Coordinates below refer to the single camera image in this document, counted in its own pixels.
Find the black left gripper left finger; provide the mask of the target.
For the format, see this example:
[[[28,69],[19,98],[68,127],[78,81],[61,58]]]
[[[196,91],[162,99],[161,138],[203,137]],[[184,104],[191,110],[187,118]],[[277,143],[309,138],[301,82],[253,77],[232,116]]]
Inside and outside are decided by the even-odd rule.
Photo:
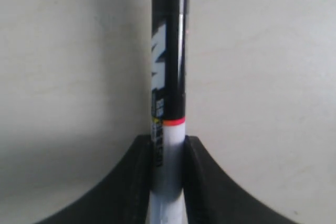
[[[138,135],[116,167],[74,203],[42,223],[145,223],[152,175],[152,142]]]

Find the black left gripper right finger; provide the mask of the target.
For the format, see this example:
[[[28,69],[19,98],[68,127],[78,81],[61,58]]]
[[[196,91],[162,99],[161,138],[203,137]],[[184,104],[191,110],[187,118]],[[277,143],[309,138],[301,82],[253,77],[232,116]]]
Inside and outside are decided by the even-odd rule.
[[[293,223],[241,188],[196,136],[184,141],[183,189],[189,223]]]

